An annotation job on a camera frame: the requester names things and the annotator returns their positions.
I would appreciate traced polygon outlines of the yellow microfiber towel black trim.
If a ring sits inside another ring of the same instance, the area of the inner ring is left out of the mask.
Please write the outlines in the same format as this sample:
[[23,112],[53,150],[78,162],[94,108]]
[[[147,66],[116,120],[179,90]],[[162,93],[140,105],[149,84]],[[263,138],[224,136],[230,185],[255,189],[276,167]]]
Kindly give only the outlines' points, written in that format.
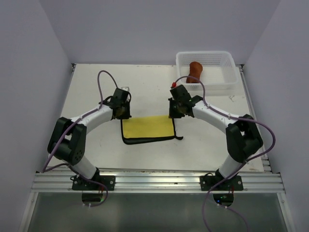
[[168,115],[124,119],[121,121],[121,135],[126,145],[183,139],[177,136],[174,119]]

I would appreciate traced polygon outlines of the brown microfiber towel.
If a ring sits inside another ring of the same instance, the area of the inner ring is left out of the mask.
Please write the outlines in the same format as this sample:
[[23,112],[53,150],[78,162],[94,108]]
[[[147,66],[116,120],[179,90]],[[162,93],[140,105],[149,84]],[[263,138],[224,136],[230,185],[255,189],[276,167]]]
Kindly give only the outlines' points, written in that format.
[[189,68],[189,75],[186,79],[186,82],[188,84],[198,83],[201,73],[203,71],[203,66],[199,62],[193,61],[190,63]]

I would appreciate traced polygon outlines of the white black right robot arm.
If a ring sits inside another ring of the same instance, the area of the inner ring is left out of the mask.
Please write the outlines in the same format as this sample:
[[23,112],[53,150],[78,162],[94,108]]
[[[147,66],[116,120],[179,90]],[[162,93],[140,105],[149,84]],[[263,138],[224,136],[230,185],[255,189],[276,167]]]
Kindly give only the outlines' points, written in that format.
[[232,185],[232,178],[245,160],[255,154],[262,146],[263,140],[253,118],[246,114],[238,117],[229,116],[217,108],[206,104],[201,96],[191,96],[183,85],[172,84],[169,98],[169,117],[182,118],[190,116],[203,120],[225,134],[228,155],[215,175],[204,175],[208,186],[216,184],[219,189]]

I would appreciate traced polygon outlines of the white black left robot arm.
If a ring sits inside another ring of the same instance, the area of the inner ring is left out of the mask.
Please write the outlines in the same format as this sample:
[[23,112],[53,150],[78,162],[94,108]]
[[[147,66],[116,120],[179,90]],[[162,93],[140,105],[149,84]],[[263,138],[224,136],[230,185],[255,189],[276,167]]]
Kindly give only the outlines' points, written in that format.
[[131,93],[128,87],[116,88],[92,110],[74,118],[57,120],[47,151],[48,161],[55,157],[65,161],[91,190],[100,184],[99,170],[85,156],[86,136],[98,126],[111,120],[129,119]]

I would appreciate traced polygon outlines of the white perforated plastic basket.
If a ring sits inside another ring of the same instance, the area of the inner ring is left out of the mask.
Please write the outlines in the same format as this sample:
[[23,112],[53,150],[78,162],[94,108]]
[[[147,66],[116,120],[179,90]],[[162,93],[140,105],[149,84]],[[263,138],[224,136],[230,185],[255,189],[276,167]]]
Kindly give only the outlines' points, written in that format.
[[200,81],[206,90],[227,90],[236,88],[240,74],[234,59],[226,51],[188,51],[176,54],[177,76],[187,76],[190,64],[202,66]]

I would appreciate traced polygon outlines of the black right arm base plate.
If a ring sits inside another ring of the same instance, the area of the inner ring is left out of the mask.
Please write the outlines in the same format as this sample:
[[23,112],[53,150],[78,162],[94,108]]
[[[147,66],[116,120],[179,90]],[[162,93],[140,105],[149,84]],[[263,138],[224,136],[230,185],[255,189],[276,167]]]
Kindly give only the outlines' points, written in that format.
[[[199,177],[200,186],[202,191],[210,190],[214,185],[219,183],[220,179],[214,175],[202,175]],[[224,181],[223,183],[217,185],[212,191],[243,191],[243,183],[241,176],[236,175],[231,179]]]

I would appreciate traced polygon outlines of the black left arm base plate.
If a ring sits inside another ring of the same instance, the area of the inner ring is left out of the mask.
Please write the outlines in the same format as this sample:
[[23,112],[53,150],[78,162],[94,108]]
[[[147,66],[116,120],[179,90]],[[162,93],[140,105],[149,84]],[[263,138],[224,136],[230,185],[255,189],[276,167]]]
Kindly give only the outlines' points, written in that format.
[[[86,181],[81,177],[71,176],[70,180],[72,181],[72,190],[80,191],[96,191],[102,190],[103,187],[98,184]],[[115,186],[115,176],[113,175],[97,175],[94,176],[91,181],[98,182],[103,184],[108,191],[113,191]]]

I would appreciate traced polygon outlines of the aluminium right side rail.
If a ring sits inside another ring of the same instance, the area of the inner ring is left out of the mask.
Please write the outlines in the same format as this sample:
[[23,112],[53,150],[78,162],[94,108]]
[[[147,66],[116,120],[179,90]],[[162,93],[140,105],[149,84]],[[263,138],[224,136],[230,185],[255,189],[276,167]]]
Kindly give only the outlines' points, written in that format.
[[[246,83],[246,80],[245,80],[245,75],[244,75],[244,71],[243,71],[243,65],[236,65],[236,66],[239,69],[240,79],[241,79],[241,82],[242,82],[242,85],[243,85],[243,89],[244,89],[244,93],[245,93],[245,96],[246,96],[246,99],[247,99],[247,104],[248,104],[248,107],[249,107],[250,115],[254,119],[256,119],[256,113],[255,113],[255,110],[254,110],[254,107],[253,107],[252,98],[250,96],[249,89],[248,89],[248,86],[247,86],[247,83]],[[269,161],[269,158],[267,156],[267,153],[262,155],[260,158],[261,158],[261,161],[262,161],[264,172],[272,174],[273,171],[271,169],[270,161]]]

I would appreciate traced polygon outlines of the aluminium table edge rail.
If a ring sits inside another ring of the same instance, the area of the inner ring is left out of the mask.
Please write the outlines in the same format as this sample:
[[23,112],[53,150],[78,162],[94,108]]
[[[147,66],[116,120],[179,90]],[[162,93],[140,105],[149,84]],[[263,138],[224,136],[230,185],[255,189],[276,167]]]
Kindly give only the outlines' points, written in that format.
[[[109,180],[112,193],[206,193],[207,187],[199,172],[156,171],[101,171]],[[44,174],[35,174],[32,192],[73,192],[73,176],[70,170],[59,169]],[[280,174],[239,173],[238,177],[225,182],[222,193],[284,193]]]

